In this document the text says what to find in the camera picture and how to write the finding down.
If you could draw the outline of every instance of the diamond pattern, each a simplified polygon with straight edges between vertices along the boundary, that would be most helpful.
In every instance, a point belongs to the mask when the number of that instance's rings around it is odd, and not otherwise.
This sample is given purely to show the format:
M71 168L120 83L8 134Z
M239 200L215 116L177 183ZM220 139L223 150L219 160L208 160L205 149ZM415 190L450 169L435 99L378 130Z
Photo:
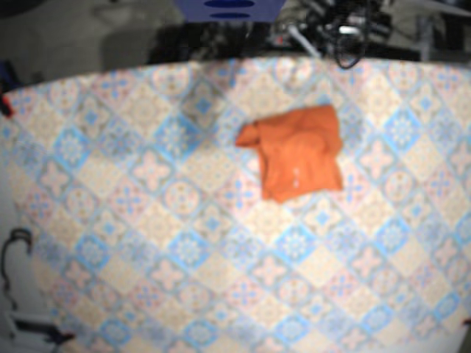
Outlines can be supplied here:
M469 78L286 57L7 93L4 170L69 350L345 353L454 332L471 310ZM234 140L313 104L337 109L344 190L265 202Z

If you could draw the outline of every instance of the blue object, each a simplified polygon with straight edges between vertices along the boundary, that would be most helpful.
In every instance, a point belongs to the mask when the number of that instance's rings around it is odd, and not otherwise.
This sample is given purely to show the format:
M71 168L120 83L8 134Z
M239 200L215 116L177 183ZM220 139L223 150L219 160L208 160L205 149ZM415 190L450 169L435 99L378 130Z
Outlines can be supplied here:
M286 0L175 0L188 22L273 22Z

